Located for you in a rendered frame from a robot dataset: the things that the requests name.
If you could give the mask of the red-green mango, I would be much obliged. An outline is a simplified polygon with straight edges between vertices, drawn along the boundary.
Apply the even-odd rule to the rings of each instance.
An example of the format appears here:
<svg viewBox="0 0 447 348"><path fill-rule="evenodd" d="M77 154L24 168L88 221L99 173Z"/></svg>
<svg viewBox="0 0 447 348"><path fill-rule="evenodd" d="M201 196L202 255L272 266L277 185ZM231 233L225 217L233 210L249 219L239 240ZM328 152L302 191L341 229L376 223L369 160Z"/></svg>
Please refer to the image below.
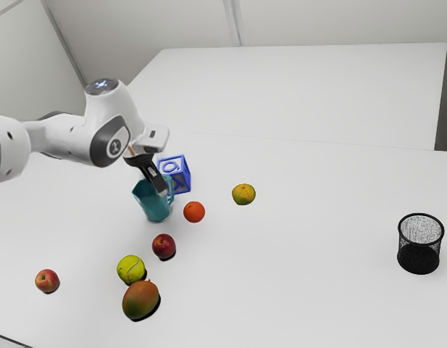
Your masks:
<svg viewBox="0 0 447 348"><path fill-rule="evenodd" d="M151 281L136 281L122 298L122 311L130 320L139 320L150 315L159 304L157 285Z"/></svg>

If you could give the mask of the yellow-green tennis ball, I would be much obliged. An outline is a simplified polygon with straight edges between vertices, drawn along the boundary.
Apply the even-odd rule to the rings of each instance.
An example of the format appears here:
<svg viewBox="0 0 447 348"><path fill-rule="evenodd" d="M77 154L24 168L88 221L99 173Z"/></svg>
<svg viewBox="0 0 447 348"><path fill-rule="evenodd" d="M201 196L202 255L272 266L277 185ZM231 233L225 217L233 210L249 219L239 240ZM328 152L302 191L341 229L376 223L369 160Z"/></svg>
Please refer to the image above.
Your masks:
<svg viewBox="0 0 447 348"><path fill-rule="evenodd" d="M147 270L143 260L134 254L124 256L117 264L117 275L127 285L143 280Z"/></svg>

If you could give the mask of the blue letter block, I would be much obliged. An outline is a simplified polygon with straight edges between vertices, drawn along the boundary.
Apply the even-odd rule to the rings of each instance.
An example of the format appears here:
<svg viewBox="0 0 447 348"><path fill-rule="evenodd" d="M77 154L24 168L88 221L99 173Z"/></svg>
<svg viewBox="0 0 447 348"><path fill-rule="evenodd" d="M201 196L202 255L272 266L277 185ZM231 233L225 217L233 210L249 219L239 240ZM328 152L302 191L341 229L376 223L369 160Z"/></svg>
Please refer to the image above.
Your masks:
<svg viewBox="0 0 447 348"><path fill-rule="evenodd" d="M171 177L175 194L191 191L191 172L183 154L159 158L157 165L161 174Z"/></svg>

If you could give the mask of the black mesh pen holder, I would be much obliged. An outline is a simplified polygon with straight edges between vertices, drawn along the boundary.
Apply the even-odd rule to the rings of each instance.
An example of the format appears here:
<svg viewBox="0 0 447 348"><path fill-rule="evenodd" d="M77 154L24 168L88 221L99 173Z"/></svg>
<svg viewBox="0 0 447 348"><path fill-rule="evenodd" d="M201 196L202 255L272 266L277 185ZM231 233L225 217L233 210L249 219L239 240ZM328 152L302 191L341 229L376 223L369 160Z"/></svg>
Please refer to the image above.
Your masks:
<svg viewBox="0 0 447 348"><path fill-rule="evenodd" d="M427 275L440 264L440 246L445 234L442 222L423 212L402 217L398 223L397 261L407 272Z"/></svg>

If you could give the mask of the orange fruit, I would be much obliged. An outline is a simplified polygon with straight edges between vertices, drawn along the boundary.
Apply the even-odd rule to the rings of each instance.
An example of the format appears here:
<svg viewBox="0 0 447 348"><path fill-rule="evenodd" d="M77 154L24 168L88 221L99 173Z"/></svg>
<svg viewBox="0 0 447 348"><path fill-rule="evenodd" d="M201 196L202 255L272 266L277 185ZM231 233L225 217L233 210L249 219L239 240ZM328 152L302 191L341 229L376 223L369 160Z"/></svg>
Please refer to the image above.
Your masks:
<svg viewBox="0 0 447 348"><path fill-rule="evenodd" d="M197 201L188 202L183 208L183 216L190 223L198 223L205 216L205 207Z"/></svg>

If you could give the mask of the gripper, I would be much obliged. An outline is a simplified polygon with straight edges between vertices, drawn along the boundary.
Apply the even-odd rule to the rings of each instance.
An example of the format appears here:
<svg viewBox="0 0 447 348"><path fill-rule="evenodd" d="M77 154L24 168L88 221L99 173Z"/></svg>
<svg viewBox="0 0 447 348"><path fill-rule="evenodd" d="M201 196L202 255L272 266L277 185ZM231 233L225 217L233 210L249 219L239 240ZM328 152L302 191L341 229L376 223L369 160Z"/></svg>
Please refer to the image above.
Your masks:
<svg viewBox="0 0 447 348"><path fill-rule="evenodd" d="M133 157L123 157L127 165L144 171L145 179L158 194L167 193L167 184L162 174L152 165L153 154L138 154Z"/></svg>

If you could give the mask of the red-yellow apple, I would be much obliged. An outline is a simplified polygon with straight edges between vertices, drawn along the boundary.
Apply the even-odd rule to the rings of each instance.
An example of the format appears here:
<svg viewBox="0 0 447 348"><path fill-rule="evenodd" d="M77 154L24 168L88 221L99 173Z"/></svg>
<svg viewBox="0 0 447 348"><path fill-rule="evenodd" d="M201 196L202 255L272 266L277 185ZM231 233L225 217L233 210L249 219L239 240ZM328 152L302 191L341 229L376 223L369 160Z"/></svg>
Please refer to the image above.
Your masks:
<svg viewBox="0 0 447 348"><path fill-rule="evenodd" d="M44 294L55 292L59 285L59 276L51 269L43 269L35 277L35 286Z"/></svg>

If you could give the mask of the dark red apple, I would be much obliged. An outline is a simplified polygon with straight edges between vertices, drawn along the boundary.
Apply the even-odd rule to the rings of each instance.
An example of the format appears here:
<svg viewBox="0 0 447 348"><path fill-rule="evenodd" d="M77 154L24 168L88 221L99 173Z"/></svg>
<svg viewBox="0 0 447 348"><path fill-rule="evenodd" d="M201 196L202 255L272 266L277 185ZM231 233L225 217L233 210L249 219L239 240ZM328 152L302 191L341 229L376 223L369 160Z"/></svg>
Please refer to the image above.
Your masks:
<svg viewBox="0 0 447 348"><path fill-rule="evenodd" d="M176 253L175 240L171 235L161 233L154 237L152 250L159 259L169 259Z"/></svg>

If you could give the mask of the yellow-green citrus fruit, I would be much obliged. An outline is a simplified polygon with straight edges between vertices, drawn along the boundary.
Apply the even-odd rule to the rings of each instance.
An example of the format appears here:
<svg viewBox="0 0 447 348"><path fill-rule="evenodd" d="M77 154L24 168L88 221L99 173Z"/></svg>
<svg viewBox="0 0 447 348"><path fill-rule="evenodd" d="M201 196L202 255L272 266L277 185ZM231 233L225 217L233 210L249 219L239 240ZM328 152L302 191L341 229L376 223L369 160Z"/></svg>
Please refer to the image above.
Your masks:
<svg viewBox="0 0 447 348"><path fill-rule="evenodd" d="M256 190L249 183L241 183L236 185L232 191L233 201L237 205L248 205L252 203L256 198Z"/></svg>

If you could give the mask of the teal faceted mug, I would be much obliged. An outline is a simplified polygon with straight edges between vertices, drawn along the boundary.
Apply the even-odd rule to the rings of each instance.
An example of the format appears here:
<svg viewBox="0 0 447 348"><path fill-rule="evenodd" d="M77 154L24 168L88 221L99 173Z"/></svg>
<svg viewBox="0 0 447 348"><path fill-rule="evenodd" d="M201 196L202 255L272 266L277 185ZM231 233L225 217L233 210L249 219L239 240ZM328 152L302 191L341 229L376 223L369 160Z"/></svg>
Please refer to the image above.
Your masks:
<svg viewBox="0 0 447 348"><path fill-rule="evenodd" d="M172 178L169 175L162 176L166 185L166 193L159 195L152 184L146 179L137 182L132 190L137 203L151 222L160 223L166 220L171 213L171 204L174 202L175 192Z"/></svg>

